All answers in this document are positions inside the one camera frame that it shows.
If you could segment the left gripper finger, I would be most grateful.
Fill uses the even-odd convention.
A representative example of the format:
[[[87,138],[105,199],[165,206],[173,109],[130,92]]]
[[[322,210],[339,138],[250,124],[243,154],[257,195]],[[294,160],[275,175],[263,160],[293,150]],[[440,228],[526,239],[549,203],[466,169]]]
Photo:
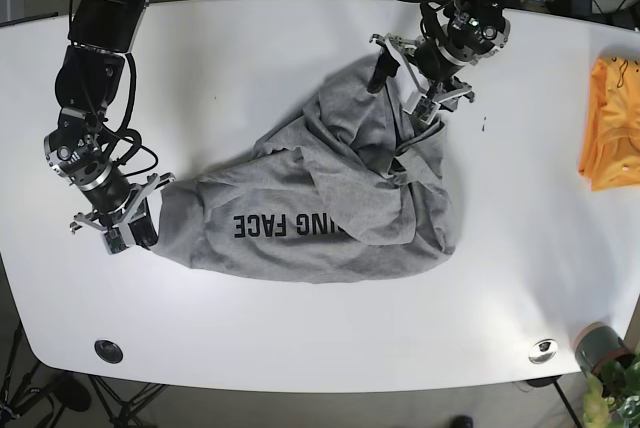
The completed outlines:
[[[426,78],[412,62],[416,49],[423,41],[422,37],[408,39],[391,33],[373,34],[369,42],[379,47],[379,55],[368,82],[368,92],[380,92],[387,80],[393,78],[402,97],[410,97],[414,93],[425,95]]]
[[[405,112],[424,124],[431,124],[440,111],[456,111],[461,98],[473,103],[475,92],[458,78],[449,78],[428,88],[414,88],[405,102]]]

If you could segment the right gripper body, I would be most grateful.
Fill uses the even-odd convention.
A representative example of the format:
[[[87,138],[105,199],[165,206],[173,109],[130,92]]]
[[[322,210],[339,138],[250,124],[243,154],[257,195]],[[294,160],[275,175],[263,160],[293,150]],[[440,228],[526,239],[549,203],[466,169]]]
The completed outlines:
[[[103,148],[100,133],[50,133],[45,137],[49,167],[75,186],[92,206],[92,222],[112,228],[132,197],[132,185]]]

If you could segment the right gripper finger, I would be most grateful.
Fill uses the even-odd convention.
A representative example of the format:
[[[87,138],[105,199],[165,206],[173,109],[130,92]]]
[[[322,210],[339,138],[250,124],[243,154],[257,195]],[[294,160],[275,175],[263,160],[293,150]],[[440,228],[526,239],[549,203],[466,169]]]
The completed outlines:
[[[161,192],[175,180],[171,172],[152,174],[144,184],[132,186],[130,200],[120,216],[120,236],[127,248],[151,249],[157,243]]]
[[[131,217],[127,213],[102,214],[94,210],[76,214],[69,230],[72,234],[84,227],[97,230],[107,251],[115,255],[136,245],[130,223]]]

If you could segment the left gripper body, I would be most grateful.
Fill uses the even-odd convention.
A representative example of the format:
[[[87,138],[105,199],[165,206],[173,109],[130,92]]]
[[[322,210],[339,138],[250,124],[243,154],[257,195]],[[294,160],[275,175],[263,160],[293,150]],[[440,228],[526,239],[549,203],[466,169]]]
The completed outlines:
[[[441,24],[436,10],[421,9],[422,41],[410,62],[431,83],[448,82],[467,65],[475,65],[502,50],[510,35],[510,22],[502,8],[454,8]]]

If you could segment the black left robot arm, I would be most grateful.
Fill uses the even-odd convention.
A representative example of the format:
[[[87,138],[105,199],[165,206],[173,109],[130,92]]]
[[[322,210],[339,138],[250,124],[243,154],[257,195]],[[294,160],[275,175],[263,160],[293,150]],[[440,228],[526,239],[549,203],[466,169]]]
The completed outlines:
[[[420,37],[371,36],[380,52],[367,91],[377,94],[395,79],[404,111],[426,125],[442,111],[456,111],[462,99],[474,102],[472,86],[458,73],[505,48],[511,31],[503,15],[508,2],[422,0]]]

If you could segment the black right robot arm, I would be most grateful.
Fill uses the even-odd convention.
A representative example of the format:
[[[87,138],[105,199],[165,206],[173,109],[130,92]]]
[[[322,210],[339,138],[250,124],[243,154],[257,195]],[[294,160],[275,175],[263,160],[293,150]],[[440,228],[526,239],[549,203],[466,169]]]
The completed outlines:
[[[55,80],[60,112],[44,139],[49,167],[91,205],[70,230],[96,229],[111,254],[157,243],[148,198],[174,179],[147,167],[146,182],[134,183],[121,170],[139,152],[152,152],[130,126],[137,88],[131,49],[149,3],[71,0],[69,44]]]

